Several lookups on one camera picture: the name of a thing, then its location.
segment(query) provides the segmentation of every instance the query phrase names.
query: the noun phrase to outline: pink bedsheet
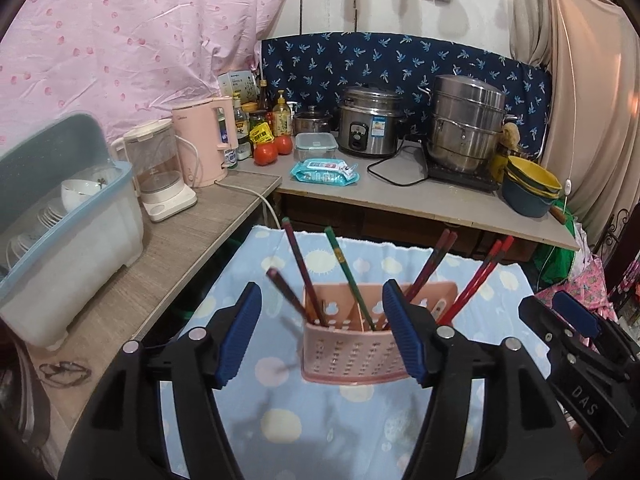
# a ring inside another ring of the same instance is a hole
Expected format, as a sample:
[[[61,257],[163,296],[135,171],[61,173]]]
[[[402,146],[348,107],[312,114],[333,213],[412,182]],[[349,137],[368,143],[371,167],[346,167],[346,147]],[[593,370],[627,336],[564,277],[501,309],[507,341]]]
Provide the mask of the pink bedsheet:
[[[27,0],[0,44],[0,153],[93,114],[107,140],[255,66],[283,0]]]

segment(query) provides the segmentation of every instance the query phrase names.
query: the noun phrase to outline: sponge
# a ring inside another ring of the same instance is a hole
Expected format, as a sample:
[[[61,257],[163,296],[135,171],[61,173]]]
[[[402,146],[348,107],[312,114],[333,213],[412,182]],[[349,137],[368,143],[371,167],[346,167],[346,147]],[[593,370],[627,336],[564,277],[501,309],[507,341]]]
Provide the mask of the sponge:
[[[510,150],[516,150],[520,143],[520,131],[518,129],[518,125],[516,123],[506,123],[502,127],[498,142]]]

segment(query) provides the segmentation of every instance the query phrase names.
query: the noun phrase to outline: palm tree print fabric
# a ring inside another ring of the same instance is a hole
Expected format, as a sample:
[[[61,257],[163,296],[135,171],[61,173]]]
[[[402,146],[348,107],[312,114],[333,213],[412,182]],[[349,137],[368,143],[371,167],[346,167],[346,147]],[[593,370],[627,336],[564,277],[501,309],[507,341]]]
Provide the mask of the palm tree print fabric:
[[[537,153],[551,104],[551,77],[541,68],[486,50],[402,34],[327,32],[262,42],[262,66],[272,97],[278,89],[304,107],[333,110],[344,88],[368,84],[395,91],[413,133],[429,127],[428,97],[437,75],[485,81],[506,94],[506,111],[518,117],[520,145]]]

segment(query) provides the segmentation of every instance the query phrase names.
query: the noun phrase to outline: blue tablecloth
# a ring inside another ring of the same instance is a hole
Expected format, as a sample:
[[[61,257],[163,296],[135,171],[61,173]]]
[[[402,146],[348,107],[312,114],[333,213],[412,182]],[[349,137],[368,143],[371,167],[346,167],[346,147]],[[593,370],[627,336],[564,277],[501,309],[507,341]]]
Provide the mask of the blue tablecloth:
[[[311,279],[345,282],[323,234],[297,233]],[[412,282],[431,250],[340,239],[358,282],[389,278]],[[451,280],[459,290],[480,262],[447,255],[434,281]],[[368,386],[309,383],[300,375],[302,319],[265,276],[277,267],[302,296],[302,278],[283,231],[252,229],[209,291],[183,334],[203,326],[219,308],[231,306],[247,282],[262,290],[262,313],[238,376],[215,391],[220,417],[247,480],[394,480],[402,478],[430,398],[412,378]],[[517,265],[498,266],[456,317],[468,338],[498,344],[517,336],[547,376],[546,346],[518,318],[531,288]],[[473,470],[478,452],[484,384],[474,381],[465,452],[459,475]],[[161,384],[162,418],[172,471],[188,476],[178,436],[172,388]]]

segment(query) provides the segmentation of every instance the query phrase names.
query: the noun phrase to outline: yellow bowl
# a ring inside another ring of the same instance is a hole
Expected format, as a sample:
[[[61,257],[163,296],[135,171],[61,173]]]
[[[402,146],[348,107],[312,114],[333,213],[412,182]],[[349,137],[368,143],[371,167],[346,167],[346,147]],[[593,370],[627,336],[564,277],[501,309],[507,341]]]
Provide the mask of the yellow bowl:
[[[533,182],[546,187],[549,191],[560,191],[562,189],[562,186],[560,185],[560,182],[558,182],[556,176],[535,162],[531,162],[525,158],[520,158],[519,156],[511,155],[509,157],[508,165],[513,166],[525,177],[528,177]]]
[[[520,187],[526,189],[530,193],[533,193],[534,195],[541,196],[543,198],[551,198],[553,200],[556,200],[560,196],[560,191],[559,190],[557,192],[555,192],[555,193],[549,193],[548,191],[542,191],[541,189],[538,189],[537,187],[530,186],[529,184],[524,182],[522,179],[520,179],[517,175],[513,174],[513,172],[510,171],[508,167],[505,168],[504,171],[509,176],[509,178],[511,180],[513,180],[516,184],[518,184]]]

